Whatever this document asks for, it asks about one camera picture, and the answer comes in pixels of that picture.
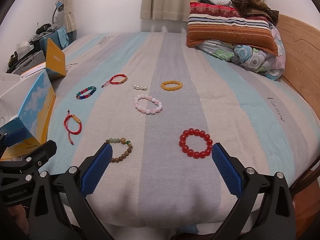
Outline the person's left hand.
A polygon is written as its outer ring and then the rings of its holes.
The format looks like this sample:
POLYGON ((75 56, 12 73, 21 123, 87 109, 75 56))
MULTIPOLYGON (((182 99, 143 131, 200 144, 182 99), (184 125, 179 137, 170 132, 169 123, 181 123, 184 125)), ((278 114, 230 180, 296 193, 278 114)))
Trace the person's left hand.
POLYGON ((16 224, 20 229, 26 234, 29 235, 29 222, 27 220, 27 215, 24 207, 20 205, 8 207, 10 215, 14 218, 16 224))

